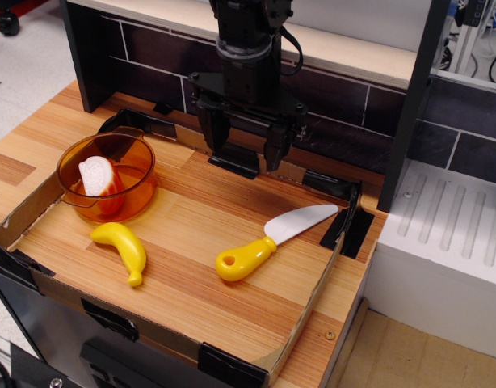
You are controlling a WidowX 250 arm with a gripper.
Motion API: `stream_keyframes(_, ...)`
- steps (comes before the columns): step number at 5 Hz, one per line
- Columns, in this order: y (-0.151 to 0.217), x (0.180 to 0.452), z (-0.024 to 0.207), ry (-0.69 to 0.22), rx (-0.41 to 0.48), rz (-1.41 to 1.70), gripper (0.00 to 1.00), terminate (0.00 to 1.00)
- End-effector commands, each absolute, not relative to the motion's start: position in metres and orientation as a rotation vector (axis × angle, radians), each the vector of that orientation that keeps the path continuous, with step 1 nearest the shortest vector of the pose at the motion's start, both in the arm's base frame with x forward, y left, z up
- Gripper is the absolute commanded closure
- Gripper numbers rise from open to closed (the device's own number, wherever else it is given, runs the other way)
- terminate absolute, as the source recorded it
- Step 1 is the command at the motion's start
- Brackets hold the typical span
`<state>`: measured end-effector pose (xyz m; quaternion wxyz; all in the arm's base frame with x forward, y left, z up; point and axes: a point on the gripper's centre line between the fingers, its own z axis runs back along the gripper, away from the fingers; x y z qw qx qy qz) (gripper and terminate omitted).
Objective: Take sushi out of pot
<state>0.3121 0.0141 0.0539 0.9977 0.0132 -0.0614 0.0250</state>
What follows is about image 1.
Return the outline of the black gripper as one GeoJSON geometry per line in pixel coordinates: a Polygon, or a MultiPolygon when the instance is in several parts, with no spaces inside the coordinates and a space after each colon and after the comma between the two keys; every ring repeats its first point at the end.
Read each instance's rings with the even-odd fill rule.
{"type": "Polygon", "coordinates": [[[264,145],[267,171],[276,171],[293,143],[305,131],[308,111],[280,83],[280,66],[274,57],[242,63],[221,61],[219,73],[193,72],[195,109],[208,148],[219,151],[229,137],[230,121],[270,125],[264,145]]]}

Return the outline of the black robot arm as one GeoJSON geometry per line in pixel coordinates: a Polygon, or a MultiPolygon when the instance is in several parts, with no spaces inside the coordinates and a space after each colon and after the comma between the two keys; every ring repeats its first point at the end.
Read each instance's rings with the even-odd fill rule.
{"type": "Polygon", "coordinates": [[[282,41],[301,46],[284,24],[292,17],[290,1],[212,1],[218,24],[216,52],[221,72],[189,75],[194,102],[208,147],[220,150],[229,138],[230,121],[267,126],[263,155],[268,171],[279,168],[292,143],[305,131],[307,106],[281,84],[301,70],[303,59],[285,71],[282,41]]]}

